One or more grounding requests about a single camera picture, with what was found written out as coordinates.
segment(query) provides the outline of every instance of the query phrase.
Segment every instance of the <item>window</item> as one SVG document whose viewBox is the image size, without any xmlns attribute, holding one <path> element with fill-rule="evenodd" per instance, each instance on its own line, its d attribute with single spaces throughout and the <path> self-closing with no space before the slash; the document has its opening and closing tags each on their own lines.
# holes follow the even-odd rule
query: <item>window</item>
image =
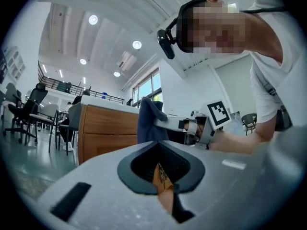
<svg viewBox="0 0 307 230">
<path fill-rule="evenodd" d="M 153 101 L 163 102 L 159 69 L 153 71 L 144 80 L 142 80 L 142 82 L 133 88 L 132 106 L 139 108 L 141 99 L 144 96 L 152 99 Z"/>
</svg>

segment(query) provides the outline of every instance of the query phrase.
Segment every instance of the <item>dark blue fabric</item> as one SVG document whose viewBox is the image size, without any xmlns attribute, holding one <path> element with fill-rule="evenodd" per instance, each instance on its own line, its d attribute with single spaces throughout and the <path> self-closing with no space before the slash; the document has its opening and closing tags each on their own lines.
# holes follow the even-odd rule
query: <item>dark blue fabric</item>
<svg viewBox="0 0 307 230">
<path fill-rule="evenodd" d="M 165 128 L 154 125 L 154 120 L 158 118 L 166 121 L 167 116 L 161 110 L 163 102 L 153 102 L 148 97 L 143 97 L 138 120 L 138 143 L 153 140 L 169 140 Z"/>
</svg>

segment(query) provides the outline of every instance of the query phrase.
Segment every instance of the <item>floor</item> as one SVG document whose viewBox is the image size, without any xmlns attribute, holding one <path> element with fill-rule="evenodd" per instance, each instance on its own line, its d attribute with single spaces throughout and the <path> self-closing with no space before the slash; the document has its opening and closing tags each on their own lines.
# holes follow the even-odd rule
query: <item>floor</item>
<svg viewBox="0 0 307 230">
<path fill-rule="evenodd" d="M 41 130 L 37 134 L 38 143 L 34 138 L 25 146 L 18 142 L 19 134 L 12 135 L 7 132 L 4 137 L 0 134 L 0 150 L 4 161 L 7 163 L 12 179 L 21 192 L 33 199 L 39 196 L 55 181 L 76 168 L 77 142 L 75 140 L 74 151 L 69 152 L 62 149 L 64 141 L 61 140 L 61 149 L 55 149 L 55 137 L 52 135 L 50 154 L 48 153 L 49 132 Z"/>
</svg>

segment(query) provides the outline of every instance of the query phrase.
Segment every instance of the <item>ear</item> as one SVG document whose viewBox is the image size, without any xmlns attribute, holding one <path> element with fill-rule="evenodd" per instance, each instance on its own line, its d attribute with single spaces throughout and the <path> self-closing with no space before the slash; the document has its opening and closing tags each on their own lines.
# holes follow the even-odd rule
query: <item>ear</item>
<svg viewBox="0 0 307 230">
<path fill-rule="evenodd" d="M 224 1 L 223 0 L 207 0 L 209 3 L 211 3 L 213 6 L 223 6 Z"/>
</svg>

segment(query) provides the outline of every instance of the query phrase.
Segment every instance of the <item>wooden counter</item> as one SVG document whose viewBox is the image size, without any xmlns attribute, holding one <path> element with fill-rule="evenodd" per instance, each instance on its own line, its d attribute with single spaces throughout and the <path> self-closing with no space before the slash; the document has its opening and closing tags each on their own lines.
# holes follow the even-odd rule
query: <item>wooden counter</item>
<svg viewBox="0 0 307 230">
<path fill-rule="evenodd" d="M 83 105 L 78 137 L 79 165 L 97 155 L 137 144 L 138 117 L 135 113 Z"/>
</svg>

